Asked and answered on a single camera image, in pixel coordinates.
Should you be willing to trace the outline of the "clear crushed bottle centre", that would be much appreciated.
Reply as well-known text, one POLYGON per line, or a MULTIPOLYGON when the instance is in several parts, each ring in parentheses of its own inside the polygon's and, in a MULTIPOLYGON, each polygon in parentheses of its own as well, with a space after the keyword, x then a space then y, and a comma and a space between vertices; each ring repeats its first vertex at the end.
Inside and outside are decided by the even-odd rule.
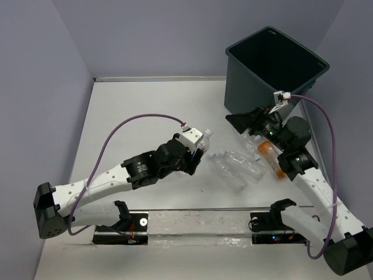
POLYGON ((207 158, 210 160, 214 172, 220 180, 234 193, 242 193, 248 183, 225 159, 222 153, 209 153, 207 158))

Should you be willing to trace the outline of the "clear bottle near bin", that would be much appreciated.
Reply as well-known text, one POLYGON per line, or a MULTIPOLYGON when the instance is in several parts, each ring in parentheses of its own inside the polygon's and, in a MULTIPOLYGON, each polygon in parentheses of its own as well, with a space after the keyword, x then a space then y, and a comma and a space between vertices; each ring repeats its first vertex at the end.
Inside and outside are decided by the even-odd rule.
POLYGON ((244 148, 244 150, 248 152, 250 155, 253 156, 255 154, 258 154, 258 147, 253 135, 242 134, 241 145, 244 148))

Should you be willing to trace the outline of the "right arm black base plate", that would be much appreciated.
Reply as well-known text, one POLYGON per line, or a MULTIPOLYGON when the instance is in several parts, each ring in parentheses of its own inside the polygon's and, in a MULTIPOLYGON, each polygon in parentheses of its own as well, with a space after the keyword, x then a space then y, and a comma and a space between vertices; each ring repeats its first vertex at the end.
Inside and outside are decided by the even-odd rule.
POLYGON ((251 212, 248 228, 253 245, 305 244, 306 239, 283 224, 281 211, 297 204, 289 198, 274 202, 268 211, 251 212))

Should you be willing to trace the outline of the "orange liquid bottle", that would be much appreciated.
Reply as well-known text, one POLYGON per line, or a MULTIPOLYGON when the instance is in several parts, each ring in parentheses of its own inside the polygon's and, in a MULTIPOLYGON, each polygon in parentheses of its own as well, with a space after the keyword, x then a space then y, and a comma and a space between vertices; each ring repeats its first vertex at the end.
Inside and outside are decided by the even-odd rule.
POLYGON ((279 153, 277 152, 275 147, 268 140, 260 139, 258 142, 258 151, 272 168, 277 179, 284 179, 286 174, 282 171, 279 165, 279 161, 277 159, 279 153))

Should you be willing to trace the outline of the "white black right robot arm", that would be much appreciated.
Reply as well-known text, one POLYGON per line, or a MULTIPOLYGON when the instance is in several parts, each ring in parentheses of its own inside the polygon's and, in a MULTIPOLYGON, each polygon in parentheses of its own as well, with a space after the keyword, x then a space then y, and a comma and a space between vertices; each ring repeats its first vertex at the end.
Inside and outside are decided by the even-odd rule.
POLYGON ((243 134, 260 135, 281 150, 279 166, 315 208, 313 218, 290 199, 277 201, 269 224, 284 226, 307 240, 310 258, 323 257, 337 275, 345 275, 372 262, 372 229, 357 219, 337 197, 316 160, 305 147, 311 140, 309 123, 301 117, 282 122, 278 112, 258 107, 249 113, 229 114, 226 120, 243 134))

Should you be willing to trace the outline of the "dark green plastic bin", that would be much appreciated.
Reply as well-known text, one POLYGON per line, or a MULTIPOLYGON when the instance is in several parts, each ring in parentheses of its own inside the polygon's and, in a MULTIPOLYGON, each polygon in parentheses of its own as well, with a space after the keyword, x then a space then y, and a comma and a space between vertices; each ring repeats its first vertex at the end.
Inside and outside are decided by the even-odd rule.
POLYGON ((266 26, 225 50, 224 106, 233 114, 274 106, 274 92, 305 95, 330 65, 287 34, 266 26))

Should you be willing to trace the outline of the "clear bottle orange blue label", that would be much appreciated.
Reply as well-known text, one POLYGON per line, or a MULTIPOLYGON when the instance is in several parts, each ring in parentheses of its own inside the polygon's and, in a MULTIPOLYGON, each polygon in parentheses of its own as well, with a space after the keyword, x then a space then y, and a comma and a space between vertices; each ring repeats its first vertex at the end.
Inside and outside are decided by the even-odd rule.
POLYGON ((196 151, 193 154, 193 158, 197 155, 197 151, 200 150, 204 155, 210 148, 210 137, 213 135, 213 131, 210 129, 205 129, 203 131, 203 137, 200 142, 197 144, 196 151))

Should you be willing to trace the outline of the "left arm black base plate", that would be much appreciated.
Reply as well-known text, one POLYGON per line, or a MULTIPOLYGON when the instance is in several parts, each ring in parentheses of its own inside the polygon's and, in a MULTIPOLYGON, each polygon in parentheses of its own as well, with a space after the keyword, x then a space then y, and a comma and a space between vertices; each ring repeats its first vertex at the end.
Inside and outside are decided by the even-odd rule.
POLYGON ((100 225, 94 229, 92 242, 96 245, 139 246, 148 244, 148 211, 130 211, 123 201, 115 201, 119 220, 111 226, 100 225))

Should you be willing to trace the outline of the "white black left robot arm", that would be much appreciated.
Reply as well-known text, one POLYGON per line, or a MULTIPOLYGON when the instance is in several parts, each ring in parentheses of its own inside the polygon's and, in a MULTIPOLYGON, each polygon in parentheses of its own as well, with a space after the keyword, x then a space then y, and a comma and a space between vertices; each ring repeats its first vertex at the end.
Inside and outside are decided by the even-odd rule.
POLYGON ((191 129, 175 134, 157 150, 127 159, 93 178, 65 185, 40 184, 33 202, 39 237, 50 239, 68 228, 91 225, 125 229, 130 220, 125 202, 99 206, 95 201, 156 184, 173 172, 193 175, 204 154, 202 139, 201 132, 191 129))

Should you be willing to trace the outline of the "clear bottle white cap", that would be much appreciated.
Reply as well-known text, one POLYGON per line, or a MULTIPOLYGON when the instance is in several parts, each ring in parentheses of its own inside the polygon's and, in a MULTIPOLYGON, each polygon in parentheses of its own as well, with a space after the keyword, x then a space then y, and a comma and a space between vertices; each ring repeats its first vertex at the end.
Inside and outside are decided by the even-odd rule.
POLYGON ((265 166, 238 152, 225 150, 222 157, 233 169, 253 183, 259 183, 267 172, 265 166))

